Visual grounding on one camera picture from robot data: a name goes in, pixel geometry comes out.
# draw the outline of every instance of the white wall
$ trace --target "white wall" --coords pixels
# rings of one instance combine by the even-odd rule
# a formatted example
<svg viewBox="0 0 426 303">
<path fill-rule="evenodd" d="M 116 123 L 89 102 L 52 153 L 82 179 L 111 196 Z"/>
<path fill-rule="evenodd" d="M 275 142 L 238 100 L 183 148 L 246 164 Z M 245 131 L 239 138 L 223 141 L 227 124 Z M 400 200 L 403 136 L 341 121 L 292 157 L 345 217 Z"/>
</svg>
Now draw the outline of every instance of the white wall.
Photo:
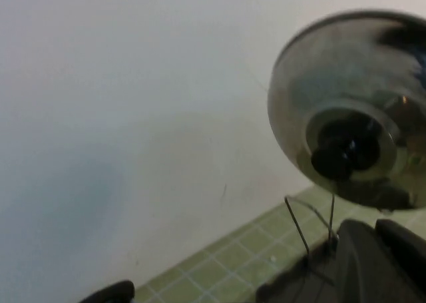
<svg viewBox="0 0 426 303">
<path fill-rule="evenodd" d="M 266 113 L 299 28 L 424 0 L 0 0 L 0 301 L 140 285 L 309 182 Z"/>
</svg>

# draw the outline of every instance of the metal wire stand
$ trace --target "metal wire stand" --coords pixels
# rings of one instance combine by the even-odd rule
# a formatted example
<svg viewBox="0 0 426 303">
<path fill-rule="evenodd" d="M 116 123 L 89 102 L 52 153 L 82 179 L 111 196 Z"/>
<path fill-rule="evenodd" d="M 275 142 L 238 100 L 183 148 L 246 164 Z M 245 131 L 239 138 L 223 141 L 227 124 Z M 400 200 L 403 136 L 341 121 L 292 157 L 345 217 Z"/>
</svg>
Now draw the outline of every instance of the metal wire stand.
<svg viewBox="0 0 426 303">
<path fill-rule="evenodd" d="M 300 238 L 302 239 L 302 241 L 304 243 L 304 246 L 305 246 L 305 249 L 306 249 L 307 258 L 308 258 L 307 259 L 308 268 L 311 270 L 311 272 L 313 272 L 314 274 L 316 274 L 317 276 L 319 276 L 320 278 L 322 278 L 324 281 L 326 281 L 329 284 L 333 284 L 334 283 L 333 280 L 329 279 L 327 276 L 323 275 L 321 272 L 316 271 L 313 268 L 312 264 L 311 264 L 311 261 L 312 261 L 311 250 L 309 248 L 308 243 L 306 242 L 305 236 L 304 236 L 304 234 L 303 234 L 303 232 L 302 232 L 302 230 L 300 228 L 299 222 L 298 222 L 296 216 L 294 215 L 294 212 L 293 212 L 292 206 L 290 205 L 290 202 L 298 203 L 298 204 L 300 204 L 300 205 L 302 205 L 302 206 L 310 209 L 312 212 L 315 213 L 315 215 L 319 218 L 319 220 L 321 221 L 321 223 L 328 230 L 328 239 L 327 239 L 327 242 L 329 244 L 329 249 L 332 250 L 332 248 L 333 248 L 333 242 L 339 240 L 339 236 L 337 235 L 336 232 L 333 231 L 334 200 L 335 200 L 335 195 L 332 194 L 331 195 L 330 218 L 329 218 L 329 222 L 327 222 L 325 220 L 325 218 L 321 215 L 321 213 L 318 212 L 318 210 L 314 206 L 310 205 L 309 203 L 304 202 L 302 200 L 299 200 L 299 199 L 297 199 L 295 197 L 292 197 L 290 195 L 287 195 L 287 196 L 284 197 L 284 202 L 286 203 L 288 211 L 290 212 L 290 215 L 292 216 L 293 222 L 294 222 L 294 224 L 295 224 L 295 226 L 296 226 L 296 228 L 297 228 L 297 230 L 299 232 Z"/>
</svg>

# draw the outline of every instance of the black object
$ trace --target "black object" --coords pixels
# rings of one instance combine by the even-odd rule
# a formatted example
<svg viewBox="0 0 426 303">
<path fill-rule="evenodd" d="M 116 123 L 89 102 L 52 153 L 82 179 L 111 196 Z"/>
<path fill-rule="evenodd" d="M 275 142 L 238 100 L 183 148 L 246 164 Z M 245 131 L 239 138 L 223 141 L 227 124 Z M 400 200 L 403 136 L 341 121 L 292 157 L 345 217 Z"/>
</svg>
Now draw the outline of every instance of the black object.
<svg viewBox="0 0 426 303">
<path fill-rule="evenodd" d="M 126 280 L 95 292 L 80 303 L 130 303 L 133 298 L 134 284 Z"/>
<path fill-rule="evenodd" d="M 391 220 L 378 220 L 375 230 L 405 274 L 426 297 L 426 241 Z"/>
<path fill-rule="evenodd" d="M 389 251 L 392 242 L 386 245 L 372 227 L 356 220 L 345 220 L 339 236 L 335 277 L 339 303 L 426 302 L 426 297 L 401 268 L 405 258 L 397 258 Z M 391 233 L 387 237 L 398 239 Z"/>
<path fill-rule="evenodd" d="M 353 171 L 367 170 L 379 160 L 380 130 L 373 119 L 359 114 L 326 125 L 319 133 L 312 166 L 330 180 L 349 180 Z"/>
<path fill-rule="evenodd" d="M 345 220 L 339 242 L 311 251 L 273 283 L 256 292 L 257 303 L 424 303 L 426 302 L 426 241 L 391 220 L 375 229 Z M 322 275 L 314 274 L 312 266 Z M 332 277 L 331 285 L 324 275 Z"/>
</svg>

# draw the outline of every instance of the green tile floor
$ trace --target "green tile floor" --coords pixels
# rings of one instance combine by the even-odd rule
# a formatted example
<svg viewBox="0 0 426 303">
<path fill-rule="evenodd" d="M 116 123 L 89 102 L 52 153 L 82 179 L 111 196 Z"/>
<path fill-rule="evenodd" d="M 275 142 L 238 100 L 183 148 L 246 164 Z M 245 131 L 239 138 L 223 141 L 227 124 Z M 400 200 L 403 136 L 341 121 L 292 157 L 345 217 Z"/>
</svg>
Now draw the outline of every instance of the green tile floor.
<svg viewBox="0 0 426 303">
<path fill-rule="evenodd" d="M 297 195 L 329 216 L 331 196 L 318 187 Z M 315 214 L 293 203 L 292 208 L 309 245 L 327 237 Z M 380 212 L 335 202 L 334 227 L 345 218 L 374 224 Z M 426 212 L 398 212 L 389 218 L 426 238 Z M 201 250 L 136 291 L 139 303 L 210 303 L 250 301 L 256 288 L 289 268 L 304 255 L 304 245 L 284 204 Z"/>
</svg>

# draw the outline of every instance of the tile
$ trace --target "tile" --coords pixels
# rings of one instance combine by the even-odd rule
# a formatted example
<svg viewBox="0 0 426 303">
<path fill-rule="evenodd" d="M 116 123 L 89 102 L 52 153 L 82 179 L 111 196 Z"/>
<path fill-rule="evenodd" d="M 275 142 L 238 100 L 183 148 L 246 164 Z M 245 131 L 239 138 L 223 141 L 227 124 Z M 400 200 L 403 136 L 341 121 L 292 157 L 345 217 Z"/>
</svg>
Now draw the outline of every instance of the tile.
<svg viewBox="0 0 426 303">
<path fill-rule="evenodd" d="M 245 282 L 232 276 L 217 285 L 212 291 L 212 295 L 217 298 L 219 302 L 237 302 L 237 299 L 247 293 L 249 289 L 250 287 Z"/>
<path fill-rule="evenodd" d="M 236 243 L 231 244 L 216 256 L 216 259 L 231 271 L 239 268 L 250 258 L 251 255 Z"/>
<path fill-rule="evenodd" d="M 272 243 L 272 239 L 255 228 L 253 231 L 250 231 L 241 237 L 240 243 L 251 252 L 259 253 L 261 250 Z"/>
<path fill-rule="evenodd" d="M 264 220 L 259 227 L 274 238 L 280 238 L 296 228 L 294 224 L 290 224 L 288 220 L 279 215 Z"/>
<path fill-rule="evenodd" d="M 295 251 L 288 246 L 275 244 L 261 255 L 264 260 L 269 260 L 278 269 L 292 265 L 304 252 Z"/>
<path fill-rule="evenodd" d="M 202 295 L 189 279 L 183 278 L 160 294 L 164 303 L 189 303 Z"/>
<path fill-rule="evenodd" d="M 263 221 L 269 219 L 270 217 L 274 216 L 276 213 L 276 208 L 273 208 L 265 213 L 263 213 L 261 216 L 257 217 L 256 219 L 254 219 L 254 222 L 257 224 L 262 223 Z"/>
<path fill-rule="evenodd" d="M 418 236 L 420 236 L 421 238 L 426 239 L 426 227 L 423 226 L 422 224 L 412 224 L 409 227 L 409 230 L 415 234 L 417 234 Z"/>
<path fill-rule="evenodd" d="M 225 236 L 224 238 L 221 238 L 220 240 L 217 240 L 215 243 L 207 246 L 206 251 L 214 254 L 217 251 L 221 250 L 223 247 L 227 246 L 229 243 L 231 243 L 232 239 L 229 236 Z"/>
<path fill-rule="evenodd" d="M 246 224 L 243 225 L 241 228 L 237 229 L 233 233 L 231 233 L 231 238 L 240 238 L 241 236 L 248 233 L 249 230 L 252 230 L 254 228 L 253 224 Z"/>
<path fill-rule="evenodd" d="M 141 286 L 138 288 L 134 294 L 134 299 L 137 302 L 144 303 L 150 298 L 154 296 L 154 293 L 147 287 L 147 286 Z"/>
<path fill-rule="evenodd" d="M 410 222 L 422 221 L 422 219 L 421 219 L 422 214 L 423 213 L 421 211 L 418 211 L 418 210 L 417 211 L 416 210 L 413 210 L 413 211 L 395 211 L 388 218 L 405 226 Z"/>
<path fill-rule="evenodd" d="M 319 208 L 329 204 L 331 206 L 331 194 L 324 189 L 313 186 L 297 194 L 297 198 L 310 205 Z"/>
<path fill-rule="evenodd" d="M 208 290 L 227 276 L 227 271 L 219 263 L 209 260 L 190 273 L 192 279 L 203 289 Z"/>
<path fill-rule="evenodd" d="M 325 231 L 324 233 L 318 234 L 318 233 L 309 232 L 303 228 L 302 228 L 302 232 L 305 236 L 308 246 L 314 245 L 316 242 L 318 242 L 318 240 L 320 240 L 321 238 L 325 238 L 325 236 L 327 235 L 327 231 Z M 301 255 L 304 255 L 306 253 L 306 249 L 303 244 L 302 238 L 300 237 L 297 231 L 286 236 L 282 240 L 282 243 L 286 246 L 289 246 L 290 248 L 293 248 L 294 250 L 300 251 Z"/>
<path fill-rule="evenodd" d="M 208 258 L 208 254 L 205 251 L 200 251 L 190 258 L 187 258 L 185 261 L 179 264 L 178 267 L 188 272 L 190 269 L 194 268 L 197 264 L 200 264 Z"/>
<path fill-rule="evenodd" d="M 300 220 L 301 218 L 307 218 L 309 216 L 312 216 L 313 214 L 313 212 L 310 209 L 308 209 L 304 205 L 301 205 L 300 203 L 291 202 L 290 206 L 292 207 L 293 214 L 297 220 Z M 290 218 L 290 220 L 292 219 L 292 216 L 290 213 L 288 213 L 287 217 Z"/>
<path fill-rule="evenodd" d="M 309 220 L 307 222 L 304 222 L 301 226 L 300 226 L 301 230 L 303 233 L 308 233 L 308 234 L 326 234 L 328 232 L 327 227 L 324 225 L 323 222 L 321 222 L 319 220 L 318 217 L 315 217 L 313 220 Z"/>
<path fill-rule="evenodd" d="M 182 273 L 180 273 L 179 270 L 172 268 L 160 276 L 157 276 L 154 280 L 151 280 L 149 285 L 154 291 L 160 292 L 164 287 L 174 282 L 181 276 Z"/>
<path fill-rule="evenodd" d="M 159 298 L 151 298 L 147 303 L 162 303 Z"/>
<path fill-rule="evenodd" d="M 201 297 L 199 299 L 199 301 L 197 301 L 197 303 L 215 303 L 216 301 L 213 300 L 211 297 L 209 297 L 208 295 L 204 295 L 203 297 Z"/>
<path fill-rule="evenodd" d="M 275 269 L 261 259 L 255 259 L 253 262 L 241 268 L 237 273 L 254 287 L 262 285 L 276 275 Z"/>
</svg>

